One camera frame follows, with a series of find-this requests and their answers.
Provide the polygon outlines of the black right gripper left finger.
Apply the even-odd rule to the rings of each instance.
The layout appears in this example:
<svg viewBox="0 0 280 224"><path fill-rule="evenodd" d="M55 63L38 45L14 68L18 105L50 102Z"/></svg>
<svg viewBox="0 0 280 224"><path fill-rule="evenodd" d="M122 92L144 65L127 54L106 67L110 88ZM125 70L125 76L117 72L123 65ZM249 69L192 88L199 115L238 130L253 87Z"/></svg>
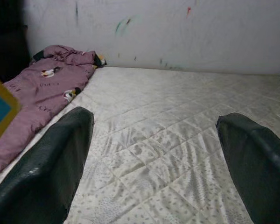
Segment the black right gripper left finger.
<svg viewBox="0 0 280 224"><path fill-rule="evenodd" d="M0 183L0 224L62 224L83 175L94 115L76 107L28 150Z"/></svg>

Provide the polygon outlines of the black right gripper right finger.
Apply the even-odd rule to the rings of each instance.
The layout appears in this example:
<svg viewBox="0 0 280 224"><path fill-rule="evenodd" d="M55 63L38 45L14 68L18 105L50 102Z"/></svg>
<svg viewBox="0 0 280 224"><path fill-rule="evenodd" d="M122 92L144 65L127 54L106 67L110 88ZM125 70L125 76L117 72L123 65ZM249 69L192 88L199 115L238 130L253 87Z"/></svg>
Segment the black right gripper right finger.
<svg viewBox="0 0 280 224"><path fill-rule="evenodd" d="M280 138L250 118L219 116L218 137L233 183L255 224L280 224Z"/></svg>

